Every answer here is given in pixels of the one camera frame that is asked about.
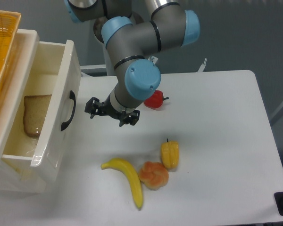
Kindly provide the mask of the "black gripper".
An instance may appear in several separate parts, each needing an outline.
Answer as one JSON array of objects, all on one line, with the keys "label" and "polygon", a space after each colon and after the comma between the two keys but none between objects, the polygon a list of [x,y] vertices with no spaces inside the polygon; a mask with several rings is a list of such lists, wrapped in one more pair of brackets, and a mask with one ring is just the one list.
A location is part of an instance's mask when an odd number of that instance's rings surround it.
[{"label": "black gripper", "polygon": [[90,118],[94,116],[109,116],[113,119],[119,120],[119,126],[123,125],[135,125],[140,118],[140,111],[133,110],[131,113],[127,113],[126,110],[117,111],[110,102],[108,97],[104,102],[100,102],[96,97],[92,97],[85,105],[85,113],[90,114]]}]

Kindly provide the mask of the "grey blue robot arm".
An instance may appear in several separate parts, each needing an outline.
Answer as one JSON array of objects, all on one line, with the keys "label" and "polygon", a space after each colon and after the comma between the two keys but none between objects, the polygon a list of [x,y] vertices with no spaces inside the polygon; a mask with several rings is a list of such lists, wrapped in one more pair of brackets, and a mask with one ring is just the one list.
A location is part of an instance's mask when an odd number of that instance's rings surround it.
[{"label": "grey blue robot arm", "polygon": [[135,125],[138,107],[151,97],[161,82],[160,70],[148,59],[152,54],[194,43],[200,21],[192,10],[176,0],[148,0],[150,21],[134,24],[129,0],[67,0],[71,19],[82,23],[106,18],[101,36],[118,83],[104,102],[91,98],[85,112],[110,116],[120,125]]}]

